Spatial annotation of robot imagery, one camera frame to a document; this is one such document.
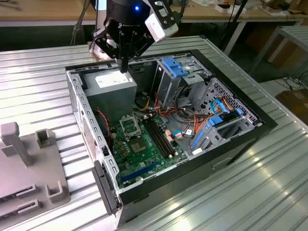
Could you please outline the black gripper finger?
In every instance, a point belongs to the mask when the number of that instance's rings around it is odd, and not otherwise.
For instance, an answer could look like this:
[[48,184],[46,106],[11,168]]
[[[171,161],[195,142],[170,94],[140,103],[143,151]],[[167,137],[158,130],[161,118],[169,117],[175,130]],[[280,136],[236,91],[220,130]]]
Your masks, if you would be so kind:
[[133,31],[126,48],[126,56],[123,59],[123,72],[128,71],[128,62],[135,56],[141,56],[154,43],[153,36],[149,30],[144,32]]
[[125,31],[123,26],[100,29],[93,34],[95,44],[125,72]]

